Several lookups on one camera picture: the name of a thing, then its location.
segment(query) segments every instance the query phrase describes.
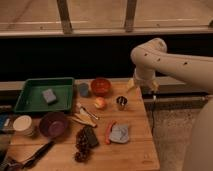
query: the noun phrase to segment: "red object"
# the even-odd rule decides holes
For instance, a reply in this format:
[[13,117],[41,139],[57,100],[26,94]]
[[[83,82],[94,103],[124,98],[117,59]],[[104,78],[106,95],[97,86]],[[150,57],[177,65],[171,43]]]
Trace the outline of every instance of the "red object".
[[112,131],[113,125],[115,125],[115,124],[116,124],[116,121],[112,121],[107,126],[107,129],[106,129],[106,132],[105,132],[105,143],[106,144],[110,144],[109,135],[110,135],[110,133]]
[[106,78],[96,78],[91,82],[91,91],[96,96],[106,96],[111,88],[111,83]]

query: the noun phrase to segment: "gray sponge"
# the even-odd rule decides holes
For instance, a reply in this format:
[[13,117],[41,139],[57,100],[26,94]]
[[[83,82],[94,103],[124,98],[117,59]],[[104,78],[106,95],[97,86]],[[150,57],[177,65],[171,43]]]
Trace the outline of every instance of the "gray sponge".
[[44,90],[42,91],[42,94],[47,104],[52,104],[57,101],[57,98],[52,89]]

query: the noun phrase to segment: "small bowl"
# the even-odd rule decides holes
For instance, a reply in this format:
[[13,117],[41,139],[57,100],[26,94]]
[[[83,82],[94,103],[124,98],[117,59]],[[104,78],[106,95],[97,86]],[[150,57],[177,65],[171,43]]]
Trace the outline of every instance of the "small bowl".
[[49,139],[56,138],[64,133],[69,121],[63,112],[49,112],[40,121],[41,134]]
[[91,82],[91,91],[96,96],[106,96],[111,88],[111,83],[106,78],[96,78]]

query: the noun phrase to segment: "small jar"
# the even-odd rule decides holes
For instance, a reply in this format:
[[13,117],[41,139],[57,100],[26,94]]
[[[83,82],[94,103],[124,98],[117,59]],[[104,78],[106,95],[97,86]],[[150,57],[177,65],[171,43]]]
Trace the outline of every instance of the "small jar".
[[119,96],[116,98],[116,104],[118,107],[118,110],[124,110],[126,104],[127,104],[127,98],[124,96]]

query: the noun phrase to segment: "orange bowl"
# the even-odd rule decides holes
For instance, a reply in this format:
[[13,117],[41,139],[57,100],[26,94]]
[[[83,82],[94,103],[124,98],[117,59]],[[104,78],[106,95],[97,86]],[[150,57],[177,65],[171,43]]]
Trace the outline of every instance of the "orange bowl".
[[91,91],[96,96],[104,97],[106,96],[111,88],[111,83],[109,80],[103,77],[94,79],[91,82]]

